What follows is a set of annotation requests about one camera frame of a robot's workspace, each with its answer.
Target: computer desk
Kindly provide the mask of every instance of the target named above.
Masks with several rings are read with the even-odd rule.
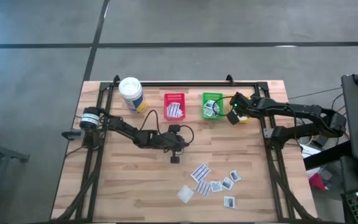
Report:
[[[270,97],[288,101],[282,80],[268,83]],[[95,106],[100,82],[84,82],[76,115],[81,116],[85,107]],[[204,92],[220,92],[224,96],[251,95],[254,89],[243,86],[208,87],[144,87],[148,109],[142,114],[130,114],[118,88],[114,89],[110,113],[122,116],[124,121],[140,127],[150,110],[158,113],[161,132],[169,124],[187,124],[195,132],[195,140],[180,156],[179,164],[170,163],[170,153],[162,150],[139,149],[132,141],[118,133],[108,132],[98,184],[94,222],[262,222],[275,221],[275,204],[270,185],[260,121],[231,125],[226,118],[205,120],[201,115]],[[167,121],[163,117],[164,93],[185,93],[186,118]],[[275,116],[277,125],[293,126],[293,118]],[[78,128],[80,118],[73,127]],[[145,129],[155,129],[155,116],[148,118]],[[191,134],[180,134],[188,141]],[[81,140],[70,141],[67,152],[81,145]],[[285,146],[282,151],[289,186],[307,211],[316,217],[313,197],[299,147]],[[64,162],[51,218],[56,218],[69,206],[78,193],[83,176],[86,149],[69,155]],[[192,190],[196,182],[190,174],[205,163],[211,173],[206,180],[223,180],[237,169],[242,180],[231,191],[215,192],[207,197],[195,192],[185,204],[177,198],[183,185]],[[280,201],[285,210],[285,200]],[[234,196],[236,208],[223,207],[223,197]]]

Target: white card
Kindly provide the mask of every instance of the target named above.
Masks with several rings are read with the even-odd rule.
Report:
[[[241,180],[241,176],[239,175],[237,170],[230,172],[230,177],[234,182]]]
[[[229,179],[227,177],[224,178],[224,180],[222,182],[222,187],[224,187],[226,190],[231,190],[233,188],[233,185],[234,185],[234,182],[231,179]]]
[[[205,164],[201,164],[192,174],[191,177],[197,182],[199,183],[200,181],[202,181],[208,174],[209,174],[210,169],[205,165]]]
[[[224,196],[223,198],[223,205],[225,207],[229,208],[235,208],[236,207],[236,201],[234,197]]]
[[[180,191],[177,193],[177,197],[180,198],[183,202],[187,203],[190,198],[193,196],[194,191],[184,185]]]
[[[222,191],[222,184],[220,181],[211,181],[211,190],[212,192]]]
[[[204,180],[200,181],[196,188],[196,191],[204,196],[208,196],[210,190],[211,190],[211,184]]]

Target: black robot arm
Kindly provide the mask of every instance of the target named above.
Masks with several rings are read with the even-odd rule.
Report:
[[[108,131],[115,131],[133,141],[133,143],[142,149],[163,149],[165,152],[171,150],[171,163],[179,163],[180,159],[177,156],[184,147],[189,146],[189,143],[177,134],[180,131],[180,126],[177,124],[170,125],[166,133],[160,133],[159,130],[138,130],[137,128],[124,122],[120,116],[113,116],[105,110],[96,107],[89,107],[84,109],[81,117],[80,128],[85,131],[85,144],[87,138],[89,139],[87,145],[97,147],[99,136],[98,123],[100,114],[104,115],[106,119]]]
[[[273,99],[252,95],[250,99],[241,93],[236,93],[230,100],[233,110],[227,114],[232,124],[239,122],[238,116],[264,119],[266,116],[282,115],[294,118],[305,118],[312,123],[286,128],[277,126],[264,130],[270,146],[282,149],[285,142],[291,138],[322,134],[328,138],[341,137],[346,131],[346,118],[338,112],[325,109],[318,105],[297,105],[277,103]]]

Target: gray floor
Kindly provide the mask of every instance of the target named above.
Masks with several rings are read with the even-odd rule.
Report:
[[[0,1],[0,44],[91,43],[103,0]],[[111,0],[101,42],[358,41],[354,0]],[[48,220],[89,49],[0,49],[0,145],[13,162],[0,223]],[[284,80],[289,97],[358,73],[358,47],[99,49],[91,80]],[[340,90],[291,100],[327,105]],[[343,105],[340,99],[334,108]],[[323,220],[341,204],[316,196]],[[336,211],[326,209],[335,205]]]

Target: yellow label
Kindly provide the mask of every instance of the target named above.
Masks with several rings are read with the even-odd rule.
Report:
[[[147,103],[146,101],[142,101],[140,105],[136,108],[136,111],[138,113],[143,113],[147,109]]]

